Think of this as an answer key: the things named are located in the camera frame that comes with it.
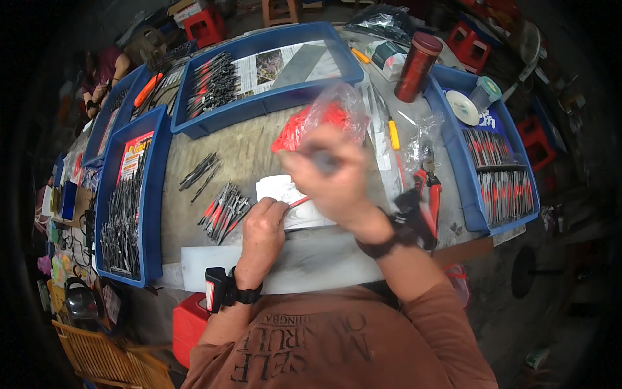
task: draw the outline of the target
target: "worker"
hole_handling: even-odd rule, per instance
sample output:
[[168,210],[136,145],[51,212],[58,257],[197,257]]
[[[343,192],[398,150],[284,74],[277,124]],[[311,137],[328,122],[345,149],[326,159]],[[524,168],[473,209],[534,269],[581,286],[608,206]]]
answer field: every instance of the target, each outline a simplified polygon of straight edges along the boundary
[[[395,244],[389,219],[366,198],[363,150],[331,126],[307,133],[306,144],[332,153],[338,169],[322,174],[303,154],[281,152],[283,169],[322,215],[375,253],[399,310],[365,284],[238,299],[210,316],[182,388],[497,388],[447,277],[425,251]],[[270,271],[288,209],[263,198],[244,219],[240,291],[257,289]]]
[[82,95],[86,114],[94,118],[106,101],[108,92],[130,71],[132,62],[127,54],[112,45],[96,54],[79,50],[73,54],[82,71]]

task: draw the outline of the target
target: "white plate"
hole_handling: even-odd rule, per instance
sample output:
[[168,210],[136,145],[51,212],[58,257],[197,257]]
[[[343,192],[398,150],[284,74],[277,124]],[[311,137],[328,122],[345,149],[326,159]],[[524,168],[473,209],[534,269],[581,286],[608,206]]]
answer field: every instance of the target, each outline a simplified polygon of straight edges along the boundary
[[458,119],[469,126],[476,126],[480,122],[480,114],[468,97],[455,90],[448,91],[445,97]]

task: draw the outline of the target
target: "red thermos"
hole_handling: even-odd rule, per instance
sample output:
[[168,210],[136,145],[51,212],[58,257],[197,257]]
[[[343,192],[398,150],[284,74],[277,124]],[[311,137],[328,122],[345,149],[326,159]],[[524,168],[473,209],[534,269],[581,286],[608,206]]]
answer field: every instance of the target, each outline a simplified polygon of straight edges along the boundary
[[430,73],[442,49],[443,44],[430,34],[415,33],[402,74],[400,74],[393,91],[395,97],[405,103],[415,101],[424,78]]

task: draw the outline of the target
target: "black plastic bag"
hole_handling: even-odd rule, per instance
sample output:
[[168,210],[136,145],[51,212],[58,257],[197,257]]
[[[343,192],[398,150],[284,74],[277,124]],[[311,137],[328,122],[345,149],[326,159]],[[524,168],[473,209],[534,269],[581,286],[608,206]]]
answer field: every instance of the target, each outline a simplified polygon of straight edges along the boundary
[[410,46],[417,28],[406,11],[405,7],[376,4],[352,17],[343,28]]

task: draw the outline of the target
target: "yellow handle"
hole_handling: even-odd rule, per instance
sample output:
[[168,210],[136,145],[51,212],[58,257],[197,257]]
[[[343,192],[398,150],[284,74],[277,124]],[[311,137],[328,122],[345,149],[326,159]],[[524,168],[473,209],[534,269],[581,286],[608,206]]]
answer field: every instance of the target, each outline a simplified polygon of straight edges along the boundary
[[393,120],[389,120],[389,136],[391,137],[391,147],[393,150],[399,150],[399,136],[397,136],[397,128]]
[[363,53],[361,53],[360,51],[356,50],[354,47],[351,47],[352,52],[354,53],[354,55],[361,60],[361,62],[363,62],[364,64],[368,64],[369,63],[369,58],[365,57],[365,55]]

